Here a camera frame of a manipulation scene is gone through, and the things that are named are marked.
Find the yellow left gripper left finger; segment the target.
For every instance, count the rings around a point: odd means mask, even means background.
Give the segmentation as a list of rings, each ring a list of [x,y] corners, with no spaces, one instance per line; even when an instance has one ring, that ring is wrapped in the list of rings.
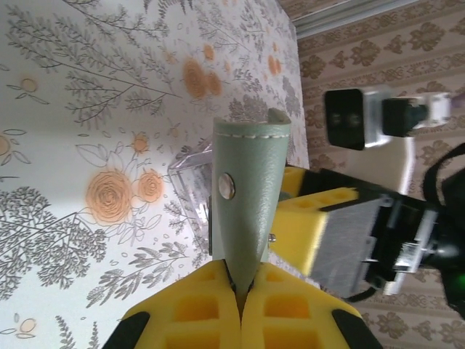
[[[240,348],[240,319],[225,262],[206,263],[130,308],[104,348]]]

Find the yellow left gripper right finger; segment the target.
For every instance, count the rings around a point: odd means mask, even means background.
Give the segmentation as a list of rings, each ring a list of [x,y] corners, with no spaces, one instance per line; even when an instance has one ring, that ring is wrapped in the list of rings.
[[[241,321],[243,348],[381,348],[348,303],[262,263]]]

